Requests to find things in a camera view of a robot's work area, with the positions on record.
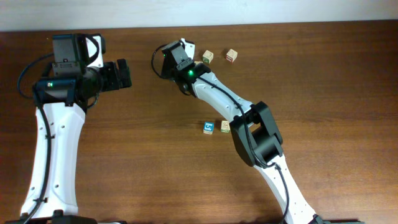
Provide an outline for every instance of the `cable clip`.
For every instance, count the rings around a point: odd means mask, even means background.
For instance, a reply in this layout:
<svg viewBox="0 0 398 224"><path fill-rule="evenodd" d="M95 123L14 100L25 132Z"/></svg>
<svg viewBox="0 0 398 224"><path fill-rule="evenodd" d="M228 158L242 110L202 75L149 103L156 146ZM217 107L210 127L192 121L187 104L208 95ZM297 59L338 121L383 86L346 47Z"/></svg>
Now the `cable clip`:
<svg viewBox="0 0 398 224"><path fill-rule="evenodd" d="M45 138L48 138L48 135L45 135ZM55 139L55 135L51 136L51 139Z"/></svg>
<svg viewBox="0 0 398 224"><path fill-rule="evenodd" d="M275 170L282 170L279 166L279 164L275 164Z"/></svg>
<svg viewBox="0 0 398 224"><path fill-rule="evenodd" d="M45 198L45 199L40 199L40 198L33 199L33 201L34 201L34 202L44 202L44 203L47 203L47 202L48 202L48 200L49 200L49 198L48 198L48 197L47 197L47 198Z"/></svg>

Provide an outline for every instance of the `wooden block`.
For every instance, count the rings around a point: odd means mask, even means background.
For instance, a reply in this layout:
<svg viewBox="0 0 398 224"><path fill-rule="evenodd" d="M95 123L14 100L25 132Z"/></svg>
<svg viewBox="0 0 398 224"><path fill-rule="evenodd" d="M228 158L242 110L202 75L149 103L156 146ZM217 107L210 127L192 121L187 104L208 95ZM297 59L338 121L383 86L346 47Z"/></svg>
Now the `wooden block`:
<svg viewBox="0 0 398 224"><path fill-rule="evenodd" d="M214 54L211 53L210 51L206 50L206 52L203 54L203 62L210 63L213 60Z"/></svg>
<svg viewBox="0 0 398 224"><path fill-rule="evenodd" d="M205 134L213 134L213 130L214 130L214 123L205 122L205 126L203 127L203 133L205 133Z"/></svg>
<svg viewBox="0 0 398 224"><path fill-rule="evenodd" d="M228 121L222 121L221 122L221 132L224 133L229 133L231 129L229 128L229 122Z"/></svg>
<svg viewBox="0 0 398 224"><path fill-rule="evenodd" d="M237 56L238 56L238 53L236 51L234 51L233 49L231 49L226 54L226 59L229 60L231 63L233 63Z"/></svg>

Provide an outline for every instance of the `white wall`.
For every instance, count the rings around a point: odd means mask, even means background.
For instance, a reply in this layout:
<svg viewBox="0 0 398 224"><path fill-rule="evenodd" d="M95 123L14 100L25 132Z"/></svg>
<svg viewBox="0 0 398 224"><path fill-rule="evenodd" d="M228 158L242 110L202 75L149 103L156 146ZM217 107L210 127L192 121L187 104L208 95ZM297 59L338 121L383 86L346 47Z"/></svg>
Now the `white wall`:
<svg viewBox="0 0 398 224"><path fill-rule="evenodd" d="M398 19L398 0L0 0L0 30Z"/></svg>

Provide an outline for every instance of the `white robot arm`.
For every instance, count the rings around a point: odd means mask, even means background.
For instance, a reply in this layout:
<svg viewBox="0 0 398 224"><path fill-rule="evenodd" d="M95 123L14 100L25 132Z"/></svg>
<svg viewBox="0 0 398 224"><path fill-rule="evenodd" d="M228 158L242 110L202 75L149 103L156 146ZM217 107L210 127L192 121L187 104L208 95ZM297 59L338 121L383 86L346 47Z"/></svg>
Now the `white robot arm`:
<svg viewBox="0 0 398 224"><path fill-rule="evenodd" d="M189 92L207 102L229 121L241 159L261 173L277 198L284 213L281 223L330 223L315 213L290 174L281 146L282 136L268 106L263 102L254 105L242 99L224 86L207 66L202 63L195 65L194 50L194 43L185 39L163 47L164 63L160 77L173 80L184 94ZM261 126L251 133L248 127L253 123Z"/></svg>
<svg viewBox="0 0 398 224"><path fill-rule="evenodd" d="M103 62L105 45L99 34L55 35L53 51L55 61L32 88L37 106L37 144L21 220L37 223L58 217L58 222L64 223L91 222L92 219L76 216L75 171L80 131L86 112L95 105L99 93L131 86L130 71L125 59L119 59L118 66ZM54 77L49 77L51 68ZM95 98L95 102L88 105L90 98Z"/></svg>

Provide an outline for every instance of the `wood grain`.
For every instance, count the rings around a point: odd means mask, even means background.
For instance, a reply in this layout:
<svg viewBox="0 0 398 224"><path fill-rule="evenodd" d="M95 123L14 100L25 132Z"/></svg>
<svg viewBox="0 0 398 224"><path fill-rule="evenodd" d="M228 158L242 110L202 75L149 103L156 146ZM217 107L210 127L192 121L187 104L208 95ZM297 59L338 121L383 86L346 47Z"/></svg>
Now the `wood grain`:
<svg viewBox="0 0 398 224"><path fill-rule="evenodd" d="M266 102L288 165L325 219L398 222L398 22L100 29L0 33L0 222L18 218L34 160L34 105L16 91L19 72L52 51L51 36L100 32L106 61L126 58L129 89L101 94L81 132L79 214L98 221L238 223L278 220L272 192L237 155L230 134L202 133L222 117L157 78L160 44L193 40L218 78ZM238 52L231 65L228 49ZM161 56L156 59L158 69ZM29 92L44 63L23 82Z"/></svg>

